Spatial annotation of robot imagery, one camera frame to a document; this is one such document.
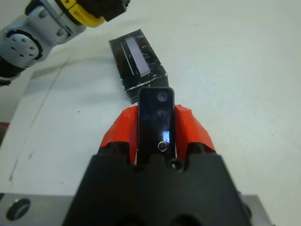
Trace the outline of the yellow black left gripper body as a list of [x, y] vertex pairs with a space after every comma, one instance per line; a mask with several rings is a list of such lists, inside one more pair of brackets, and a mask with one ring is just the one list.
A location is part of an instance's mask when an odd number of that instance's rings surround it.
[[78, 23], [96, 28], [126, 12], [127, 0], [61, 0], [69, 15]]

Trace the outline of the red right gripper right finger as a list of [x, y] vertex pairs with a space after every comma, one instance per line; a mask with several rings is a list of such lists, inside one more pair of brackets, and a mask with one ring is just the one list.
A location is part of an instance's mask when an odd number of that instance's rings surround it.
[[175, 143], [178, 157], [216, 153], [207, 130], [194, 117], [192, 110], [175, 106]]

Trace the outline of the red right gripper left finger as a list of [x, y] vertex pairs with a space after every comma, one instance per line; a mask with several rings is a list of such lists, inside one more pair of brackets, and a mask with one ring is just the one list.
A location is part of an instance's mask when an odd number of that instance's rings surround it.
[[105, 133], [101, 141], [101, 148], [113, 143], [126, 143], [129, 145], [128, 154], [130, 163], [134, 164], [137, 152], [137, 123], [138, 106], [132, 106], [123, 110]]

